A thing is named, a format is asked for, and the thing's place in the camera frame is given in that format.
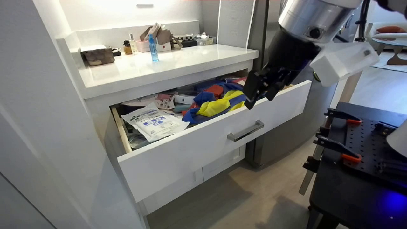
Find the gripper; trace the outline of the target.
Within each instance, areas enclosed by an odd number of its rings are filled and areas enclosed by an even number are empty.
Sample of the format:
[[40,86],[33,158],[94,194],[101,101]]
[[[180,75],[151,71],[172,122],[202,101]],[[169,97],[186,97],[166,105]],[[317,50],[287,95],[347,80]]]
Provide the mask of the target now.
[[279,28],[268,48],[268,62],[264,69],[250,70],[243,87],[245,106],[251,110],[266,91],[272,101],[280,90],[291,84],[300,72],[320,53],[321,47],[299,39]]

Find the white drawer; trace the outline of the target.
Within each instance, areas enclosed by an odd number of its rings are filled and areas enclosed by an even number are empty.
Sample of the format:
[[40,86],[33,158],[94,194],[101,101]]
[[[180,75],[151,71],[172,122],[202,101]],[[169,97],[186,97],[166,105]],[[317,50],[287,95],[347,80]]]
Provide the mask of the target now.
[[[311,81],[306,80],[280,91],[272,101],[258,100],[251,110],[242,107],[140,149],[126,149],[117,160],[134,200],[149,197],[298,116],[310,88]],[[229,133],[240,132],[258,119],[264,123],[262,129],[237,142],[227,138]]]

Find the red cloth item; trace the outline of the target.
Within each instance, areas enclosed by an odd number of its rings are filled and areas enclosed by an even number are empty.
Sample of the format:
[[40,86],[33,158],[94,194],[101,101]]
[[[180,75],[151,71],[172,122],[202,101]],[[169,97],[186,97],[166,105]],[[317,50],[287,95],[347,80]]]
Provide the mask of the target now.
[[208,87],[207,89],[204,89],[204,91],[212,93],[214,97],[218,100],[222,97],[224,88],[218,84],[214,84]]

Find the stainless steel refrigerator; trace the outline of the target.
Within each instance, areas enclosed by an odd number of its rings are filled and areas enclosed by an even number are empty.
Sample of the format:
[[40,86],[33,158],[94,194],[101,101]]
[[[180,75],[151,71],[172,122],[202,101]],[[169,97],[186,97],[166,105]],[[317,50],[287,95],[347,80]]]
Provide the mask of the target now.
[[[253,68],[259,70],[268,61],[268,48],[279,30],[278,19],[286,0],[255,0],[248,48],[259,51]],[[306,66],[293,84],[311,81],[304,111],[246,144],[245,160],[255,168],[280,160],[314,136],[321,126],[323,112],[330,106],[336,85],[323,87]]]

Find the blue and yellow cloth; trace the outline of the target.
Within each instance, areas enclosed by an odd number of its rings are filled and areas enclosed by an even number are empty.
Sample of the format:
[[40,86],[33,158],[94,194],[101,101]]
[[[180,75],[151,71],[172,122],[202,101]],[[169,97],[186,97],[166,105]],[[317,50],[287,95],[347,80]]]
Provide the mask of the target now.
[[194,98],[195,103],[182,112],[182,120],[189,122],[190,125],[198,125],[244,107],[246,97],[241,84],[221,82],[218,85],[224,88],[220,99],[217,100],[212,93],[201,90]]

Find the clear plastic container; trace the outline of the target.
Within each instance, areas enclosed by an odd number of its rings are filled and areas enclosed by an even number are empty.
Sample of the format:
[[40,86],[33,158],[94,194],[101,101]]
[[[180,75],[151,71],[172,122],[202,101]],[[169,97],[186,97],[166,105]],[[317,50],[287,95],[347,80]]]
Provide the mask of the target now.
[[197,45],[213,45],[217,43],[217,37],[207,35],[205,32],[194,36]]

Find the small white box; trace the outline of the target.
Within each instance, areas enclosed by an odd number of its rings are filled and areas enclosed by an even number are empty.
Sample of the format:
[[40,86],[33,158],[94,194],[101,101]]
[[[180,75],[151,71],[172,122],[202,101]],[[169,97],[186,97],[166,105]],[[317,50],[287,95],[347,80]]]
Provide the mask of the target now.
[[190,93],[183,93],[175,95],[174,102],[175,103],[182,103],[182,104],[189,104],[192,105],[194,102],[194,98],[198,95],[197,92],[190,92]]

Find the white cabinet door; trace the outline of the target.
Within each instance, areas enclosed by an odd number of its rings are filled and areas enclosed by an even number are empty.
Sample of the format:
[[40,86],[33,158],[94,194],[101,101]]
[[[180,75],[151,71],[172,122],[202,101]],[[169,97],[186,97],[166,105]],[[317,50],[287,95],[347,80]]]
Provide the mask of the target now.
[[203,180],[207,181],[220,172],[228,169],[245,158],[246,146],[243,145],[238,149],[235,149],[229,153],[226,153],[222,157],[215,161],[203,166]]
[[183,178],[138,202],[141,214],[146,216],[153,213],[203,182],[203,169],[199,168],[197,171],[187,174]]

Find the flat black case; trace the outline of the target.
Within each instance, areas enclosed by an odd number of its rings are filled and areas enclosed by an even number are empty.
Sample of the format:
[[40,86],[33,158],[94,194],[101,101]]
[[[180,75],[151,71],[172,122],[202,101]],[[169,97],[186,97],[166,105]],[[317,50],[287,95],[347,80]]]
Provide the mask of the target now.
[[189,40],[189,41],[183,41],[180,42],[179,40],[171,42],[171,49],[172,50],[179,50],[181,48],[188,48],[188,47],[194,47],[197,46],[197,41],[196,40]]

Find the pink patterned paper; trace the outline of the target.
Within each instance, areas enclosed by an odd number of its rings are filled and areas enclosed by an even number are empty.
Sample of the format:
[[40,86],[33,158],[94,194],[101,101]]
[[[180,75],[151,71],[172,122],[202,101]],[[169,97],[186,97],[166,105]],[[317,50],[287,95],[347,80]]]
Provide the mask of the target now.
[[174,93],[158,93],[154,103],[159,109],[172,110],[175,108],[174,100]]

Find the white packet with blue print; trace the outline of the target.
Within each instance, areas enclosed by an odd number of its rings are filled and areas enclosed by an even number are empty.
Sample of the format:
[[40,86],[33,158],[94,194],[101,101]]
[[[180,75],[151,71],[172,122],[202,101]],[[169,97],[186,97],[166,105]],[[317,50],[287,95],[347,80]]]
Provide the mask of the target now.
[[154,103],[121,116],[140,132],[148,142],[156,142],[184,131],[189,122],[160,110]]

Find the bundle of brown paper bags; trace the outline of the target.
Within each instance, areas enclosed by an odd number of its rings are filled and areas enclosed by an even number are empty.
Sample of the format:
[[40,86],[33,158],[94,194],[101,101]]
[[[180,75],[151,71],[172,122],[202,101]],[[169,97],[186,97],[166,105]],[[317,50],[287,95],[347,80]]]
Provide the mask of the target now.
[[159,45],[164,45],[170,42],[172,49],[183,48],[182,43],[172,34],[168,29],[164,28],[162,24],[155,23],[153,26],[148,27],[140,36],[140,41],[145,41],[149,39],[149,35],[152,35],[156,43]]

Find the blue spray bottle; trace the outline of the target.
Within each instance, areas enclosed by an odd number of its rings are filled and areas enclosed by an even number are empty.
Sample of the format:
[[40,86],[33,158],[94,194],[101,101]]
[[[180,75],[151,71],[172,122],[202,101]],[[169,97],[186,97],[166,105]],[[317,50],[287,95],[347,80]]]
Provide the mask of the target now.
[[155,39],[152,34],[149,34],[148,41],[149,41],[149,49],[150,49],[152,61],[157,62],[157,61],[159,61],[158,51],[157,51]]

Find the pink and white box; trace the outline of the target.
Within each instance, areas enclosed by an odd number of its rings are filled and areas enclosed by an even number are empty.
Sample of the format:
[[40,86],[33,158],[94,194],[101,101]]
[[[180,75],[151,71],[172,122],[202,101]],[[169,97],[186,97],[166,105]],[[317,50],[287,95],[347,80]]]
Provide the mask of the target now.
[[[137,48],[138,52],[150,52],[150,46],[149,46],[149,42],[147,40],[145,40],[145,41],[137,40],[137,41],[135,41],[135,43],[136,43],[136,48]],[[171,43],[167,42],[163,45],[159,45],[157,43],[156,49],[157,49],[157,52],[171,51]]]

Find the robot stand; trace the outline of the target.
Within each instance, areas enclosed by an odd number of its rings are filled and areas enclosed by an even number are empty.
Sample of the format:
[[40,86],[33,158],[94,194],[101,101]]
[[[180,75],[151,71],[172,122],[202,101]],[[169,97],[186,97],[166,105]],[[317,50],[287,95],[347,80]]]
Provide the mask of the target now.
[[362,156],[351,165],[324,149],[310,194],[306,229],[407,229],[407,114],[340,102],[362,119],[334,119],[328,138]]

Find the glass table with wooden legs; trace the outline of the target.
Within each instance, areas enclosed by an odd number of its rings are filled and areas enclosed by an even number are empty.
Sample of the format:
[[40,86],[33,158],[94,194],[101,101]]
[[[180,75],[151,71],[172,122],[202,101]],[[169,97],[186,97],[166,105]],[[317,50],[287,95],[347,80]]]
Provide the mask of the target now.
[[377,54],[380,55],[386,47],[390,47],[394,51],[394,55],[387,61],[387,65],[407,65],[407,59],[401,59],[400,54],[403,48],[407,47],[407,33],[402,35],[401,33],[390,34],[377,34],[372,37],[372,40],[379,43]]

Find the clear perfume bottle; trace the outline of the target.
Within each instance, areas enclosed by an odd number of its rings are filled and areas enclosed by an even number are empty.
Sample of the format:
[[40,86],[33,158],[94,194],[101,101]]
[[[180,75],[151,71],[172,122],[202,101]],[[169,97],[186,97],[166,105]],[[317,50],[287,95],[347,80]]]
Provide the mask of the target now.
[[137,50],[137,45],[136,45],[136,40],[134,39],[134,36],[132,33],[129,34],[129,44],[131,47],[131,51],[133,55],[137,55],[138,54],[138,50]]

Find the white chair with orange cushion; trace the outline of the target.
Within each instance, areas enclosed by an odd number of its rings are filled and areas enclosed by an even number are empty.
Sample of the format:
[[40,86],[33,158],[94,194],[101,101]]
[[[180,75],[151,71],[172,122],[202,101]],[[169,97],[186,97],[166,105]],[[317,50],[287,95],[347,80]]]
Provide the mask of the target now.
[[371,38],[407,40],[407,22],[374,22],[371,25]]

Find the brown woven pouch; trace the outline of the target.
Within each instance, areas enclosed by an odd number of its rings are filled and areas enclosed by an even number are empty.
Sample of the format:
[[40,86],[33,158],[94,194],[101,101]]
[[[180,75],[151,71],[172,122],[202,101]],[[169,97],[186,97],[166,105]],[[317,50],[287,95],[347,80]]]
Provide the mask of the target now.
[[88,66],[99,66],[115,62],[111,48],[81,51],[81,56]]

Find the flat white box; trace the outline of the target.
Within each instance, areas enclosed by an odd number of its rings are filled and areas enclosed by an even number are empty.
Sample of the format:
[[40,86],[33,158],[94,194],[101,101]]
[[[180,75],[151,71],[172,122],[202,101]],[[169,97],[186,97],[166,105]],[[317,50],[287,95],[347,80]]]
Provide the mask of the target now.
[[88,45],[80,48],[80,52],[107,48],[105,45]]

